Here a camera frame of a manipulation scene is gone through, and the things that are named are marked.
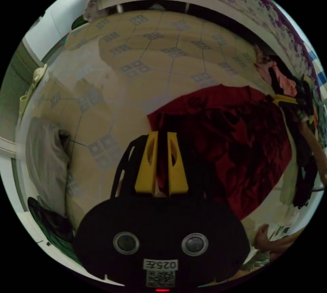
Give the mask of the person's left hand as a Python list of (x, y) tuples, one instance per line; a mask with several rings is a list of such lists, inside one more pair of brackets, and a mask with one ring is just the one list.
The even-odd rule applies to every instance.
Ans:
[(280, 252), (272, 248), (272, 243), (268, 239), (268, 228), (269, 225), (264, 224), (258, 229), (254, 240), (254, 247), (259, 252), (268, 253), (270, 261), (273, 261), (280, 255)]

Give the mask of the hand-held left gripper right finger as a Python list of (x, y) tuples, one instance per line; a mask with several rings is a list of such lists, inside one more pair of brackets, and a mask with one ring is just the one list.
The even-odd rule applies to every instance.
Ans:
[(186, 194), (189, 188), (176, 133), (167, 133), (167, 145), (169, 195)]

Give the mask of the person's right hand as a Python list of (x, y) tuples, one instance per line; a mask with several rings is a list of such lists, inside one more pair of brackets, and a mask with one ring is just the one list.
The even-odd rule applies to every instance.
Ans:
[(304, 111), (297, 110), (296, 112), (297, 118), (301, 122), (307, 122), (309, 125), (315, 124), (315, 116), (314, 115), (307, 115)]

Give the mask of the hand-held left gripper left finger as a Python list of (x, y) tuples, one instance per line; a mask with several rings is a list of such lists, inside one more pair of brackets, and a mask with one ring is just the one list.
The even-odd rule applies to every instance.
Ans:
[(135, 182), (138, 194), (155, 194), (158, 154), (158, 131), (150, 132), (145, 141), (139, 172)]

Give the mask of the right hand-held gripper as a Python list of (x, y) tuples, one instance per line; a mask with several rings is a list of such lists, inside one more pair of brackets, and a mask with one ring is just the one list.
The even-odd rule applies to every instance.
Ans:
[(314, 115), (312, 92), (308, 82), (296, 77), (293, 77), (293, 80), (296, 84), (295, 88), (297, 92), (295, 98), (277, 94), (273, 98), (273, 103), (275, 105), (279, 105), (280, 103), (296, 105), (296, 112), (297, 110), (301, 110), (307, 115)]

